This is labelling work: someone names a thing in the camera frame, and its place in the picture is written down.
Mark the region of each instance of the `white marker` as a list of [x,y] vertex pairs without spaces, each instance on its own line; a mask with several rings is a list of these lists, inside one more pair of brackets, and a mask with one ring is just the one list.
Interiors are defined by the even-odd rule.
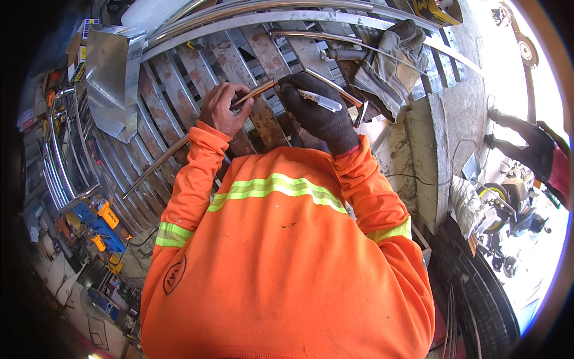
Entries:
[[340,111],[343,108],[343,105],[341,105],[340,102],[331,100],[330,98],[326,98],[325,96],[317,95],[312,92],[302,90],[300,88],[298,88],[297,91],[299,91],[299,94],[303,98],[314,101],[317,103],[317,105],[325,107],[327,110],[331,112]]

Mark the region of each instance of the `grey work glove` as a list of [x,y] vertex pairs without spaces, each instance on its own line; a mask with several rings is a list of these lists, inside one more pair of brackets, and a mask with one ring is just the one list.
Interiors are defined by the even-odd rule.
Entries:
[[[307,132],[325,141],[333,156],[345,155],[358,148],[359,136],[351,126],[347,106],[337,90],[304,72],[287,75],[280,79],[278,84],[281,86],[287,111],[295,116]],[[298,88],[338,101],[343,105],[343,109],[333,113],[316,102],[301,97]]]
[[[425,38],[425,33],[413,20],[404,20],[383,33],[378,49],[424,71],[428,65],[428,58],[422,51]],[[420,72],[404,63],[371,50],[351,79],[351,85],[387,119],[395,122],[405,98],[420,76]]]

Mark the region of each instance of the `black work glove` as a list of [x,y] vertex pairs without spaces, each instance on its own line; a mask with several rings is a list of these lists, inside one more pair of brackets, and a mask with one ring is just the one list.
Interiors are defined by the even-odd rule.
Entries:
[[[287,75],[278,84],[281,85],[287,111],[307,132],[325,141],[333,156],[343,155],[359,146],[359,136],[351,126],[349,111],[337,90],[304,72]],[[301,97],[298,88],[338,101],[343,109],[333,113]]]

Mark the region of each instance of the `yellow reflective tape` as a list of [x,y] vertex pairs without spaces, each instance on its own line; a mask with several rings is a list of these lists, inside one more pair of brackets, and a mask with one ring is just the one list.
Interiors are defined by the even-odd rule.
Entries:
[[306,178],[293,179],[282,173],[272,173],[266,179],[256,178],[250,181],[233,182],[229,192],[218,193],[214,196],[207,211],[216,212],[220,210],[224,203],[230,199],[263,198],[273,191],[291,197],[310,195],[315,204],[324,204],[338,212],[347,213],[339,198],[325,187],[317,186]]
[[156,244],[162,247],[183,247],[193,232],[173,223],[161,222],[157,230]]
[[374,232],[367,233],[367,238],[373,240],[376,244],[379,244],[383,240],[394,236],[403,236],[409,240],[412,239],[410,232],[410,216],[406,217],[405,221],[398,226],[387,229],[379,229]]

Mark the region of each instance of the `printed logo on shirt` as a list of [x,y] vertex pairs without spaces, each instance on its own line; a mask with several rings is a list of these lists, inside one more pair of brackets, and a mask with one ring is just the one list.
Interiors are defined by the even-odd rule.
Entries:
[[177,262],[171,267],[169,267],[167,273],[164,277],[164,292],[165,295],[170,295],[173,290],[177,287],[183,274],[185,273],[185,268],[187,267],[187,257],[184,255],[181,262]]

